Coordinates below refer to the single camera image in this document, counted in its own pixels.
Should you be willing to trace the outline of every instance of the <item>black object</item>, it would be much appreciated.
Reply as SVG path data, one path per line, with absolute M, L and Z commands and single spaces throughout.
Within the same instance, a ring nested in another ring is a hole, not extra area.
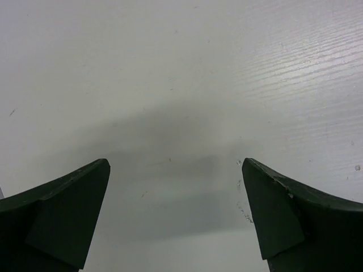
M 242 166 L 271 272 L 363 271 L 363 204 L 285 177 L 254 159 Z
M 82 269 L 109 173 L 107 160 L 99 159 L 0 200 L 0 271 Z

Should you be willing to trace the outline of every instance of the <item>table surface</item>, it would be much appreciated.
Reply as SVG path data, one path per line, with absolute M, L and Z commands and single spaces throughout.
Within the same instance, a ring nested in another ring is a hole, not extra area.
M 363 202 L 363 3 L 0 3 L 0 187 L 107 158 L 85 271 L 268 271 L 239 161 Z

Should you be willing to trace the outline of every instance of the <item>white surface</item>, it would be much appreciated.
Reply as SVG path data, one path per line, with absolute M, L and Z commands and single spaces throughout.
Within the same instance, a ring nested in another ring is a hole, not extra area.
M 91 271 L 267 271 L 238 160 L 363 201 L 361 1 L 2 1 L 5 196 L 108 158 Z

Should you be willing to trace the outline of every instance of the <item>white table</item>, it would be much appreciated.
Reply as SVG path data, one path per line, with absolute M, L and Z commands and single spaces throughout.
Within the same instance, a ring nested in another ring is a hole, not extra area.
M 105 157 L 86 272 L 268 271 L 237 162 L 363 201 L 362 20 L 354 0 L 2 1 L 0 187 Z

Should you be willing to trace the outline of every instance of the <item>wood grain texture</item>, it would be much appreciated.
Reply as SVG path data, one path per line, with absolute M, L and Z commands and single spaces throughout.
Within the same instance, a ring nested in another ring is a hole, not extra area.
M 0 186 L 105 157 L 86 271 L 267 271 L 238 162 L 363 202 L 362 20 L 358 0 L 2 2 Z

